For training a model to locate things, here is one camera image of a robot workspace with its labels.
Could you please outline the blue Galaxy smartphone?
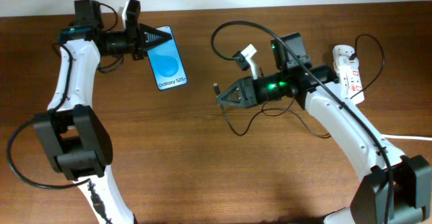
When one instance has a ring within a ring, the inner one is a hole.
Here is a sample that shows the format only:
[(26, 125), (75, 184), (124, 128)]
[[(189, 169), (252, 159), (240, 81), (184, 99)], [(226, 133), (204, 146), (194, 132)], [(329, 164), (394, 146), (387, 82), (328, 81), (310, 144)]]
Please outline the blue Galaxy smartphone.
[(148, 51), (157, 88), (163, 91), (186, 85), (187, 75), (171, 27), (162, 26), (157, 29), (172, 36), (171, 40)]

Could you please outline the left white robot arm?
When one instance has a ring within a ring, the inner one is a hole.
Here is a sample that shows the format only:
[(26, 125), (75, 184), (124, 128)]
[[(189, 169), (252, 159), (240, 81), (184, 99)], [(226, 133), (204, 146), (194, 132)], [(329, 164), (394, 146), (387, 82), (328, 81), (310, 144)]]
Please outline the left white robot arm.
[(126, 2), (120, 31), (104, 29), (98, 1), (77, 0), (74, 7), (75, 21), (58, 38), (55, 94), (47, 112), (35, 116), (34, 129), (53, 170), (82, 191), (99, 223), (135, 223), (113, 177), (111, 139), (92, 109), (95, 74), (103, 56), (140, 60), (172, 36), (138, 22), (137, 0)]

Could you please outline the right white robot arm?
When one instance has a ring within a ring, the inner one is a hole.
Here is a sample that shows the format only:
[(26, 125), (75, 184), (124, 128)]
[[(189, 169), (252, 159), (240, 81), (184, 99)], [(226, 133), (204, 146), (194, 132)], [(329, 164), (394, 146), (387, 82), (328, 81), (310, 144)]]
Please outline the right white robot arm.
[(250, 76), (217, 91), (222, 107), (251, 108), (283, 97), (297, 101), (335, 140), (353, 166), (360, 185), (349, 206), (318, 218), (319, 223), (420, 223), (431, 216), (431, 166), (394, 146), (343, 93), (357, 78), (355, 50), (335, 48), (334, 59), (348, 73), (326, 65), (313, 67), (302, 37), (293, 33), (271, 42), (277, 72), (262, 76), (253, 46), (234, 55)]

